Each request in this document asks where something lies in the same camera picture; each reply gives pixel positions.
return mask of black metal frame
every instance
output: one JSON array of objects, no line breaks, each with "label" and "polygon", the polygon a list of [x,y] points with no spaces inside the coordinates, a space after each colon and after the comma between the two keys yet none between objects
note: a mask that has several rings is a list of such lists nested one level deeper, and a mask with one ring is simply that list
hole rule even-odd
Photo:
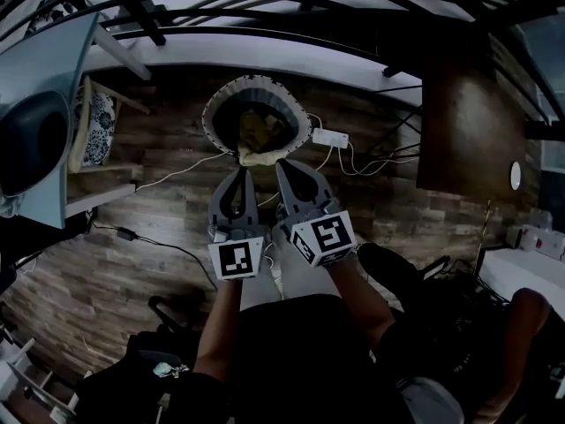
[{"label": "black metal frame", "polygon": [[[9,13],[11,13],[15,8],[26,0],[11,0],[7,2],[4,6],[0,7],[0,20],[4,19]],[[0,42],[6,39],[10,34],[13,34],[17,29],[24,26],[27,22],[32,21],[34,18],[42,15],[46,11],[51,10],[57,4],[63,3],[67,0],[54,0],[48,2],[42,8],[34,11],[32,14],[26,16],[21,21],[16,23],[13,27],[7,30],[2,36],[0,36]],[[114,27],[117,25],[128,24],[132,22],[137,22],[140,26],[140,30],[134,30],[128,33],[115,34],[117,39],[149,36],[157,45],[163,45],[166,42],[166,34],[176,34],[176,33],[222,33],[222,34],[251,34],[256,36],[268,36],[277,39],[286,39],[298,42],[307,42],[314,45],[320,45],[329,49],[337,49],[343,52],[350,53],[359,57],[364,57],[372,61],[376,61],[380,64],[386,64],[388,67],[385,69],[383,74],[386,77],[392,77],[396,73],[403,70],[400,64],[390,64],[389,61],[384,61],[382,57],[378,57],[371,52],[363,51],[360,49],[355,49],[341,43],[335,43],[330,41],[324,41],[315,39],[309,36],[304,36],[302,34],[293,34],[288,32],[278,32],[273,30],[265,29],[251,29],[248,27],[237,27],[237,26],[225,26],[225,27],[198,27],[198,26],[166,26],[159,27],[155,20],[167,16],[168,18],[188,18],[181,20],[178,23],[193,23],[195,25],[202,23],[204,21],[229,16],[229,17],[240,17],[248,19],[257,20],[267,20],[273,22],[285,22],[291,20],[290,18],[302,17],[307,13],[313,12],[314,8],[321,8],[324,11],[331,11],[334,14],[340,14],[340,17],[345,15],[346,17],[358,18],[363,13],[371,14],[371,10],[360,10],[348,6],[347,4],[340,4],[333,2],[331,0],[283,0],[296,2],[300,4],[300,10],[293,12],[291,14],[286,13],[274,13],[268,11],[254,11],[249,8],[260,6],[262,4],[281,1],[281,0],[231,0],[228,4],[219,4],[219,7],[214,8],[202,8],[204,5],[221,2],[222,0],[205,0],[199,4],[193,5],[192,7],[182,9],[182,10],[172,10],[172,11],[152,11],[148,12],[143,1],[147,0],[110,0],[108,2],[103,2],[101,4],[89,6],[85,9],[76,11],[64,18],[58,19],[53,23],[43,27],[41,30],[34,32],[34,35],[40,33],[43,30],[49,29],[55,25],[65,22],[69,19],[76,19],[85,14],[92,12],[102,11],[114,6],[123,6],[129,13],[130,16],[125,16],[119,19],[106,20],[101,23],[103,27]],[[413,3],[411,0],[388,0],[394,4],[401,6],[402,8],[409,11],[410,14],[414,14],[415,17],[426,18],[438,18],[441,16],[433,15],[430,11],[423,8],[422,6]],[[531,60],[525,47],[505,28],[514,25],[516,23],[522,23],[527,20],[536,19],[539,17],[544,17],[547,15],[555,14],[557,12],[556,6],[558,4],[563,4],[563,2],[547,2],[540,0],[444,0],[458,5],[464,11],[468,12],[474,19],[475,22],[472,24],[475,27],[480,28],[485,33],[491,33],[494,35],[505,48],[513,55],[518,63],[524,68],[524,70],[531,76],[533,81],[538,85],[541,92],[545,95],[546,99],[554,109],[557,117],[565,123],[565,112],[561,108],[557,99],[554,96],[552,89],[547,85],[544,77],[536,67],[536,65]],[[234,4],[241,4],[238,7],[233,7]],[[485,4],[490,4],[495,7],[494,10],[489,10]],[[531,103],[534,109],[539,112],[540,116],[548,123],[548,117],[544,111],[539,107],[535,99],[533,99],[528,92],[520,86],[516,80],[512,79],[511,74],[504,70],[500,63],[493,59],[493,65],[497,70],[505,76],[510,83],[516,87],[520,94]]]}]

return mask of person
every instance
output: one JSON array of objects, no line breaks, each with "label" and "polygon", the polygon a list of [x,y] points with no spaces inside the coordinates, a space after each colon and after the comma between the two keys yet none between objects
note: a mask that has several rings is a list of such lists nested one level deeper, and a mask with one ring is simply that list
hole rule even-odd
[{"label": "person", "polygon": [[[265,261],[255,278],[219,284],[193,372],[171,395],[166,422],[215,424],[230,416],[237,423],[465,421],[441,375],[415,361],[426,354],[425,335],[397,321],[352,259],[312,269],[277,227],[273,238],[285,299]],[[358,247],[357,257],[395,292],[404,311],[417,312],[415,291],[423,278],[414,266],[371,243]],[[545,305],[538,304],[537,315],[528,318],[529,337],[545,315]],[[524,308],[518,308],[515,322],[524,318]],[[509,345],[516,344],[516,325],[511,327]],[[505,366],[508,373],[515,373],[516,360],[523,366],[528,345],[521,347]],[[477,422],[500,415],[519,373],[510,377],[511,387],[485,404]]]}]

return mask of wooden floor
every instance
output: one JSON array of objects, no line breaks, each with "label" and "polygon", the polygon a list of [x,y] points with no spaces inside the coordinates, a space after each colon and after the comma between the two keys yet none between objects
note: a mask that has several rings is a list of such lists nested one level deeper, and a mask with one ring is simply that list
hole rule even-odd
[{"label": "wooden floor", "polygon": [[[210,96],[242,72],[231,69],[162,67],[154,82],[140,84],[129,72],[105,72],[93,79],[142,101],[149,116],[123,109],[112,155],[125,161],[143,162],[142,183],[153,182],[217,153],[203,135],[201,112]],[[327,129],[347,132],[358,153],[375,143],[397,120],[381,104],[355,96],[351,91],[308,79],[279,77],[309,112],[318,114]],[[419,125],[415,118],[411,122]],[[404,127],[382,146],[389,150],[418,142],[419,136]],[[487,240],[495,240],[504,226],[513,223],[537,201],[539,146],[528,147],[525,206],[516,209],[493,204]],[[292,158],[314,167],[327,148],[311,142]],[[350,152],[343,153],[350,170]],[[207,204],[216,186],[236,169],[234,159],[224,156],[132,197],[100,208],[99,225],[120,225],[139,235],[192,251],[212,272],[207,258]],[[418,161],[389,163],[371,177],[347,177],[337,153],[321,170],[350,211],[356,231],[391,248],[424,267],[438,257],[474,260],[486,202],[416,188]],[[258,200],[275,190],[274,168],[252,170]],[[70,180],[70,190],[88,191],[117,180],[80,175]],[[272,217],[276,200],[265,206],[262,217]],[[207,279],[188,256],[165,247],[139,241],[127,242],[111,230],[95,229],[86,235],[46,250],[33,273],[20,275],[6,292],[7,314],[20,327],[21,337],[35,337],[35,353],[55,370],[77,373],[98,371],[124,354],[128,337],[154,330],[158,321],[147,307],[152,295],[183,294],[193,286],[207,291]]]}]

